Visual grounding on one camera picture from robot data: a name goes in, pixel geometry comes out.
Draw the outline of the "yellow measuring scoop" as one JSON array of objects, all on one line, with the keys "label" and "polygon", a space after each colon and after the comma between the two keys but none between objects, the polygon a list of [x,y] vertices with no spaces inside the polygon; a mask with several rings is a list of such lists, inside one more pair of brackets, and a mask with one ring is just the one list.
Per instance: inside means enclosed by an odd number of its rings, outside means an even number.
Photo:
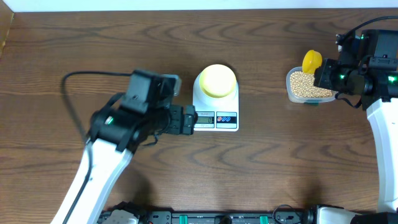
[{"label": "yellow measuring scoop", "polygon": [[302,71],[303,73],[314,74],[315,70],[322,65],[322,55],[320,52],[315,50],[309,50],[302,62]]}]

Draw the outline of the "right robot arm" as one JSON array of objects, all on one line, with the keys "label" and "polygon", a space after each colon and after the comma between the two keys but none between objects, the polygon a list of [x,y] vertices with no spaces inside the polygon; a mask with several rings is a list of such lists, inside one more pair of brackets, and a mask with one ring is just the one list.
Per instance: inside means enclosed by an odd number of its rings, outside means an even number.
[{"label": "right robot arm", "polygon": [[315,69],[314,85],[360,97],[376,146],[378,212],[397,212],[397,31],[366,29],[338,34],[338,59]]}]

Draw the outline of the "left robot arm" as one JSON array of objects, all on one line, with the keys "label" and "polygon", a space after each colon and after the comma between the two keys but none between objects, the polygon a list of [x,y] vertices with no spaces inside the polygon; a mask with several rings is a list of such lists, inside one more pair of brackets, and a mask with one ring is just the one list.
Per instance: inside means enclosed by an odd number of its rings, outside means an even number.
[{"label": "left robot arm", "polygon": [[178,75],[134,70],[127,91],[116,93],[90,118],[85,130],[66,89],[60,84],[63,102],[78,128],[85,148],[76,176],[53,218],[53,223],[96,223],[123,170],[137,148],[149,136],[192,135],[198,115],[193,105],[175,105],[180,92]]}]

